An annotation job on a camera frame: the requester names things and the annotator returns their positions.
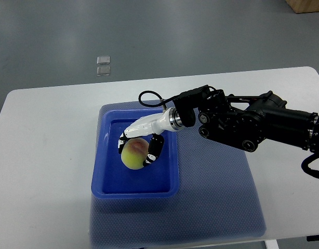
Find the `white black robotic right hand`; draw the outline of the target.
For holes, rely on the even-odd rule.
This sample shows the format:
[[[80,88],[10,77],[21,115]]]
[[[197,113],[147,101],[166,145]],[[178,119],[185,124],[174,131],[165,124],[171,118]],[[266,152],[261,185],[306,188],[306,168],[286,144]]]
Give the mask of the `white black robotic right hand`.
[[[165,131],[177,132],[181,129],[183,129],[183,124],[174,107],[162,113],[141,117],[128,126],[120,135],[118,153],[121,155],[128,140],[143,138],[149,143],[148,155],[143,162],[143,167],[146,167],[156,161],[162,152],[164,146],[162,133]]]

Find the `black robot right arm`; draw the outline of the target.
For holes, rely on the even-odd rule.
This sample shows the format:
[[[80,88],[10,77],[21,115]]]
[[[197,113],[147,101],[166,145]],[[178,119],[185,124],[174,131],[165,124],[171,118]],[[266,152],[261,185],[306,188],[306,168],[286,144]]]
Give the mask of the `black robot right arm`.
[[[209,140],[254,152],[265,139],[309,150],[304,173],[319,179],[309,167],[319,159],[319,114],[287,109],[287,102],[272,91],[259,96],[225,95],[205,85],[173,98],[182,125],[202,124],[198,132]]]

